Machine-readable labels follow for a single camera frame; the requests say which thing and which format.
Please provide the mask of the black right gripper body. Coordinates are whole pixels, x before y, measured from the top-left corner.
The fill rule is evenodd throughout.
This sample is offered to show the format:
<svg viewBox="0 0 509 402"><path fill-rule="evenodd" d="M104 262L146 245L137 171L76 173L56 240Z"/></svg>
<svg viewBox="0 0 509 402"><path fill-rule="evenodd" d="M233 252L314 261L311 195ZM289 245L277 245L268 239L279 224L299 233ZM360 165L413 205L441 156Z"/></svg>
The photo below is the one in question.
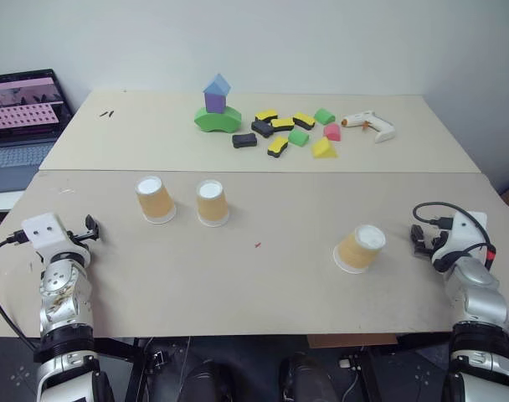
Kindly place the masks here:
<svg viewBox="0 0 509 402"><path fill-rule="evenodd" d="M431 240L432 247L425 247L422 253L431 259L436 251L440 250L446 245L448 237L449 232L447 230L441 230L439 235Z"/></svg>

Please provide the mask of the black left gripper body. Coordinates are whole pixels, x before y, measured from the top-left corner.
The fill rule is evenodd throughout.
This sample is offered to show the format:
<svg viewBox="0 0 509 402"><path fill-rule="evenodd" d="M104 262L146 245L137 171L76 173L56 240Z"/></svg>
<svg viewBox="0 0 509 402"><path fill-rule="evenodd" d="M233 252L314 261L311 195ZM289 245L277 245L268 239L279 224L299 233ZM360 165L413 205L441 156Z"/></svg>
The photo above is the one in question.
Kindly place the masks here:
<svg viewBox="0 0 509 402"><path fill-rule="evenodd" d="M89 246L85 243L85 241L91 239L92 237L91 230L87 230L83 234L74 234L71 230L68 230L66 234L72 243L86 249L87 251L90 250Z"/></svg>

